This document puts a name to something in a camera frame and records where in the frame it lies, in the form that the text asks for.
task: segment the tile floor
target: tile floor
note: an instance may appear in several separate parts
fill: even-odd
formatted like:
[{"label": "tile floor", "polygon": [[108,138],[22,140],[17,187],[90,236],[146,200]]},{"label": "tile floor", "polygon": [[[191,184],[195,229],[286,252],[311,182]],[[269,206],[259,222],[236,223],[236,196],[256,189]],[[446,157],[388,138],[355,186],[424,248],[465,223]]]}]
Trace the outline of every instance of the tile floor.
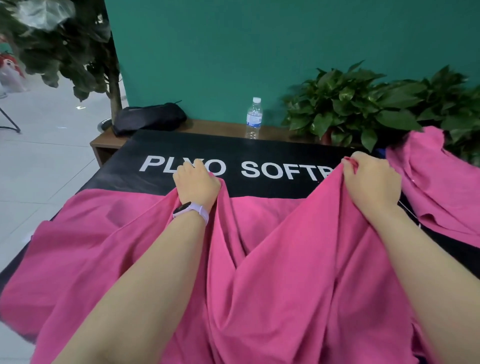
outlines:
[{"label": "tile floor", "polygon": [[[80,103],[66,79],[55,89],[29,76],[28,87],[0,99],[0,107],[22,129],[21,134],[0,129],[0,271],[26,244],[26,236],[98,170],[89,142],[110,114],[106,95],[92,93]],[[0,125],[10,126],[1,114]],[[26,364],[33,349],[0,323],[0,364]]]}]

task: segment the pink garment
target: pink garment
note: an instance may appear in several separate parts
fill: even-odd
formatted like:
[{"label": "pink garment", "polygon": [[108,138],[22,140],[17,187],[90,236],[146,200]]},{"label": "pink garment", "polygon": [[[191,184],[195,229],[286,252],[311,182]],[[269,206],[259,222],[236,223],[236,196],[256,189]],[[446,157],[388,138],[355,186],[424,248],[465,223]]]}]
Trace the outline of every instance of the pink garment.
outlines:
[{"label": "pink garment", "polygon": [[443,131],[428,126],[386,156],[421,224],[480,248],[480,168],[443,146]]},{"label": "pink garment", "polygon": [[[176,190],[86,190],[39,226],[0,299],[3,321],[39,334],[33,364],[55,359],[178,205]],[[229,198],[222,185],[210,218],[162,364],[418,362],[412,310],[341,166],[304,200]]]}]

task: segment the bottle label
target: bottle label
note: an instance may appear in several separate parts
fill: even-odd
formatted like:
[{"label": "bottle label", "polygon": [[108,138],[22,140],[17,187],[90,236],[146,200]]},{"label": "bottle label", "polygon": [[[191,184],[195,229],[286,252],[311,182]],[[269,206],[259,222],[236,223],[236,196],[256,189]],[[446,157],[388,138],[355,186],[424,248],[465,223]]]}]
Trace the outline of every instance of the bottle label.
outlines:
[{"label": "bottle label", "polygon": [[258,128],[261,123],[262,123],[262,117],[261,116],[254,116],[254,115],[247,114],[247,125],[248,126]]}]

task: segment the hand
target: hand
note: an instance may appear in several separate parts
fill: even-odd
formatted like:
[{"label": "hand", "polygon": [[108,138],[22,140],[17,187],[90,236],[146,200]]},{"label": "hand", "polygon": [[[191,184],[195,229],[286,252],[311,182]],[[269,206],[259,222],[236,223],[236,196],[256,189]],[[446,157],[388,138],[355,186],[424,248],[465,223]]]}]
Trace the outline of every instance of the hand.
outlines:
[{"label": "hand", "polygon": [[220,192],[220,181],[210,176],[201,160],[196,159],[193,165],[185,162],[179,166],[173,180],[182,204],[194,202],[210,212]]},{"label": "hand", "polygon": [[353,153],[352,159],[358,163],[357,173],[349,161],[342,160],[345,185],[353,203],[371,223],[396,209],[402,178],[386,159],[362,152]]}]

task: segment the forearm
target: forearm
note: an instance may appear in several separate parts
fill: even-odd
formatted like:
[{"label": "forearm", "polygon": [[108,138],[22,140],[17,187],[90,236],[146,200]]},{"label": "forearm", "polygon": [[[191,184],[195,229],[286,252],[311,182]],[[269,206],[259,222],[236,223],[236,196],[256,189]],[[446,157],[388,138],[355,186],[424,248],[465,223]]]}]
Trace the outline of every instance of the forearm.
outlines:
[{"label": "forearm", "polygon": [[204,231],[195,211],[175,218],[98,302],[54,364],[157,364],[190,299]]},{"label": "forearm", "polygon": [[399,207],[369,219],[444,364],[480,362],[480,280]]}]

